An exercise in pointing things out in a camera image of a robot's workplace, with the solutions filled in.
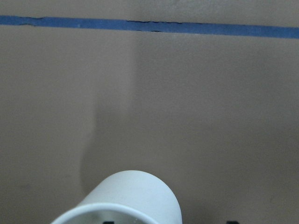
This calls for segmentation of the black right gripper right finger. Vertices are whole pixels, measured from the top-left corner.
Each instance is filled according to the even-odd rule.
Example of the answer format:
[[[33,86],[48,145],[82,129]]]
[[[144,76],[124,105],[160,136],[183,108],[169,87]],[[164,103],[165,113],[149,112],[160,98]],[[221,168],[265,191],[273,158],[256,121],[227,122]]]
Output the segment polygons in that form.
[[[236,220],[228,220],[226,222],[226,224],[240,224],[240,223],[238,221],[236,221]]]

